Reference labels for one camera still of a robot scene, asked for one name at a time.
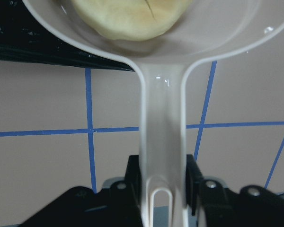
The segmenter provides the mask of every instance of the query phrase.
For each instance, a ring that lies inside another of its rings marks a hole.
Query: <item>metal bolt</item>
[[[117,184],[117,189],[123,190],[125,188],[126,188],[126,184],[124,184],[124,183]]]
[[[252,196],[259,196],[260,191],[256,188],[248,188],[248,193]]]
[[[214,181],[207,181],[205,184],[206,184],[206,186],[209,187],[209,188],[215,188],[215,187],[217,187],[217,184],[216,184]]]

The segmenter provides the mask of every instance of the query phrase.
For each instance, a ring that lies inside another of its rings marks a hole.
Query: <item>ladle handle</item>
[[[183,85],[186,67],[147,64],[140,69],[143,224],[145,227],[152,227],[154,194],[162,190],[169,195],[169,227],[187,227],[185,86]]]

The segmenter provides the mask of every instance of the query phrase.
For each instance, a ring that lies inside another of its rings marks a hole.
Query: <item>ladle bowl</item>
[[[138,73],[142,221],[152,227],[153,197],[166,191],[169,226],[187,227],[186,79],[203,62],[247,51],[278,34],[284,28],[284,0],[194,0],[166,34],[143,42],[101,37],[78,17],[69,0],[23,2],[63,41],[124,62]]]

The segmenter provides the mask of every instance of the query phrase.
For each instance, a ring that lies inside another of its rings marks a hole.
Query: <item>white ladle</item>
[[[187,227],[185,84],[199,64],[247,51],[284,28],[284,0],[195,0],[166,34],[145,42],[110,41],[67,0],[23,0],[50,32],[87,52],[124,62],[142,86],[141,212],[153,223],[153,196],[170,197],[169,226]]]

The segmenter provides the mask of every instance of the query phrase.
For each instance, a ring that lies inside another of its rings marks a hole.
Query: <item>food item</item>
[[[143,41],[168,31],[192,0],[71,0],[78,15],[108,39]]]

